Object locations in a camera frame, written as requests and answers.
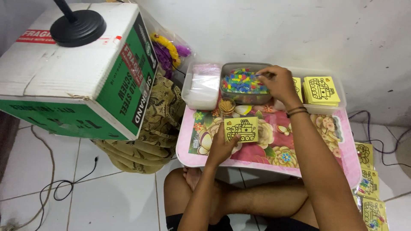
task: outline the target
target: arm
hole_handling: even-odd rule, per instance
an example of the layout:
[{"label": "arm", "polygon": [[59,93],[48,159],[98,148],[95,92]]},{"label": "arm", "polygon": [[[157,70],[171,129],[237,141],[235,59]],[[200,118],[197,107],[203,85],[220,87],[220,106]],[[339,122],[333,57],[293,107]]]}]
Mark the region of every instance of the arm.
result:
[{"label": "arm", "polygon": [[208,229],[215,173],[218,166],[230,157],[240,137],[241,135],[238,134],[229,143],[225,143],[224,123],[220,123],[218,132],[214,135],[204,171],[188,201],[178,225],[178,231],[206,231]]},{"label": "arm", "polygon": [[[259,73],[267,72],[273,73],[275,77],[267,79],[262,76],[260,79],[267,85],[273,97],[284,103],[286,110],[303,106],[294,90],[289,70],[272,66]],[[320,230],[367,231],[344,172],[315,129],[309,114],[294,114],[290,121],[302,180]]]}]

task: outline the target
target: plastic container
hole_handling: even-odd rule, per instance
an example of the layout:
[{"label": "plastic container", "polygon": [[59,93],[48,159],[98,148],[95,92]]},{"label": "plastic container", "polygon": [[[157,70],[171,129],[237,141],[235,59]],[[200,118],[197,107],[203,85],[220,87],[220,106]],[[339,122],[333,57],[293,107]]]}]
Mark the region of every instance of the plastic container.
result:
[{"label": "plastic container", "polygon": [[[257,63],[257,62],[229,62],[223,65],[221,71],[221,79],[226,75],[230,75],[230,72],[236,68],[249,68],[251,72],[257,72],[263,68],[272,66],[268,63]],[[247,94],[247,93],[235,93],[226,92],[221,87],[220,83],[221,97],[232,98],[236,104],[251,104],[260,105],[266,104],[272,96],[270,94]]]},{"label": "plastic container", "polygon": [[338,106],[322,106],[322,105],[304,104],[304,106],[308,110],[308,113],[320,114],[320,115],[332,115],[334,112],[344,109],[347,106],[347,100],[345,98],[345,92],[342,87],[342,83],[340,79],[337,76],[335,76],[331,71],[319,70],[319,69],[305,69],[305,68],[297,68],[297,67],[286,67],[286,68],[288,68],[293,73],[293,77],[297,77],[301,79],[302,90],[304,90],[302,87],[302,84],[304,82],[304,77],[307,77],[307,76],[331,76],[332,77],[332,80],[335,85],[335,89],[337,90],[337,94],[340,99]]},{"label": "plastic container", "polygon": [[193,66],[199,64],[207,63],[193,62],[189,64],[187,73],[185,75],[184,85],[181,90],[181,98],[185,101],[190,109],[212,111],[217,105],[221,73],[216,74],[215,76],[207,76],[207,74],[204,74],[203,76],[206,76],[206,78],[201,79],[194,84]]}]

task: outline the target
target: cardboard box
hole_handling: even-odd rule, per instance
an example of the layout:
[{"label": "cardboard box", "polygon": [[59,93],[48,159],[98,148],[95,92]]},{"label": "cardboard box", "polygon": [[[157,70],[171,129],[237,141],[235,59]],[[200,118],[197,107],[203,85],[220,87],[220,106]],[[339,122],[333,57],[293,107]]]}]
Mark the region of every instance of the cardboard box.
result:
[{"label": "cardboard box", "polygon": [[100,13],[104,35],[58,46],[49,28],[63,13],[45,11],[0,58],[0,110],[58,135],[135,140],[157,70],[138,5],[69,6]]}]

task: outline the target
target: bracelet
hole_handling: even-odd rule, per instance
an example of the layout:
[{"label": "bracelet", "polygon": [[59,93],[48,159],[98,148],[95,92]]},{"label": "bracelet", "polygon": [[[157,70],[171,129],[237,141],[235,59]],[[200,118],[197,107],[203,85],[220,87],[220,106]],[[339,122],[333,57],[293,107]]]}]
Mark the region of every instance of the bracelet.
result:
[{"label": "bracelet", "polygon": [[308,111],[297,111],[297,112],[294,112],[294,113],[291,113],[291,114],[286,113],[286,114],[287,114],[287,118],[290,118],[292,115],[298,114],[298,113],[300,113],[300,112],[305,112],[305,113],[309,114]]},{"label": "bracelet", "polygon": [[296,108],[293,108],[293,109],[291,109],[291,110],[288,110],[287,113],[290,113],[290,112],[295,111],[295,110],[297,110],[297,109],[307,110],[307,108],[305,108],[304,106],[301,106],[301,107],[296,107]]}]

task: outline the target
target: red fragile label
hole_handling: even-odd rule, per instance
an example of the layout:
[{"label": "red fragile label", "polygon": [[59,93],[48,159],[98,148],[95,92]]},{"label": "red fragile label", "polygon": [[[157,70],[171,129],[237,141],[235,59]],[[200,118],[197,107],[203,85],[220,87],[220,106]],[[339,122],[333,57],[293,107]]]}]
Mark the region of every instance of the red fragile label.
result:
[{"label": "red fragile label", "polygon": [[140,87],[141,82],[143,81],[143,73],[141,72],[139,64],[127,43],[125,43],[123,48],[121,49],[120,55],[128,70],[130,71],[131,76],[133,76],[133,79],[136,82],[137,86]]},{"label": "red fragile label", "polygon": [[55,44],[55,41],[51,38],[49,30],[26,30],[16,42]]}]

